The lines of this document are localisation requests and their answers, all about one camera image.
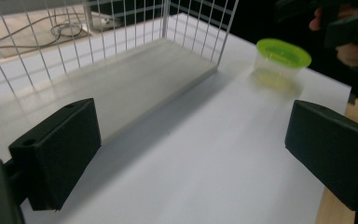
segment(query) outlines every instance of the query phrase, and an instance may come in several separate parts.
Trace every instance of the screw hole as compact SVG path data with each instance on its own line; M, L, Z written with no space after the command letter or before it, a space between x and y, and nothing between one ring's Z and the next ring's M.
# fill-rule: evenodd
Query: screw hole
M28 146L33 145L35 142L36 142L36 140L34 140L34 139L29 139L29 140L23 142L22 144L23 144L24 146L28 147Z

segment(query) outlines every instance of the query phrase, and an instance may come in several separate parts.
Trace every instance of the person's hand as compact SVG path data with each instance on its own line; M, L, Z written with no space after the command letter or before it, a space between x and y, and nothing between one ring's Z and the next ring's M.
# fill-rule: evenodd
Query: person's hand
M351 7L351 5L343 5L339 9L337 17L339 19L347 18L358 13L358 8ZM320 30L321 17L323 15L323 9L321 7L315 10L315 19L310 22L310 29L312 31ZM344 64L350 67L358 67L358 45L347 44L344 46L336 47L337 58Z

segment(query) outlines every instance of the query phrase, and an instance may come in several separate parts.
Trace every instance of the green lid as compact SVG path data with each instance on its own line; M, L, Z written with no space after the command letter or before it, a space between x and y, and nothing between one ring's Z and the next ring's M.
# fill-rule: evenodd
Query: green lid
M279 39L261 39L256 47L265 58L292 68L307 67L312 61L305 50Z

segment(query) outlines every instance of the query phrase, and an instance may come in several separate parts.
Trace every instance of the wire mesh cage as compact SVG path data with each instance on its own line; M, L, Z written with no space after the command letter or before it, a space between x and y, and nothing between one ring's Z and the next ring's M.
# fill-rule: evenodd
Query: wire mesh cage
M0 0L0 147L84 98L116 135L216 71L237 4Z

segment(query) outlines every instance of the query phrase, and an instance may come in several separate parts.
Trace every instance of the white table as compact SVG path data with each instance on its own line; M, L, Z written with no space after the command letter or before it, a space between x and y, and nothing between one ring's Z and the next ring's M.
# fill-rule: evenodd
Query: white table
M27 223L314 223L323 184L284 147L293 98L251 80L230 35L218 72L103 146L60 212ZM343 113L350 88L308 69L297 97Z

